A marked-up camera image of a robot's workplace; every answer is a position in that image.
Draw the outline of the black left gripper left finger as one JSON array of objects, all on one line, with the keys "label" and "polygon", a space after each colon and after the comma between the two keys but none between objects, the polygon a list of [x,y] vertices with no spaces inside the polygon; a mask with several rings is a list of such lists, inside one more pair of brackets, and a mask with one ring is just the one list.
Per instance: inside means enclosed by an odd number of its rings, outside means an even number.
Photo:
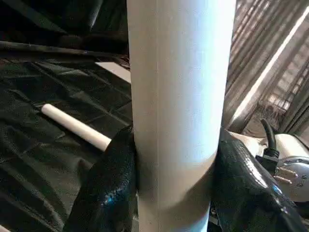
[{"label": "black left gripper left finger", "polygon": [[120,130],[92,166],[65,222],[65,232],[129,232],[136,199],[133,128]]}]

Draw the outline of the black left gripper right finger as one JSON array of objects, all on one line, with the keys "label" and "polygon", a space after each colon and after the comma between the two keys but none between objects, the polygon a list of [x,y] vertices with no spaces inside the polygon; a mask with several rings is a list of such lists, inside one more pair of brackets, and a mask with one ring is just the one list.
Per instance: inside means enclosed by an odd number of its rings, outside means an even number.
[{"label": "black left gripper right finger", "polygon": [[295,204],[244,143],[221,130],[212,203],[224,232],[300,232]]}]

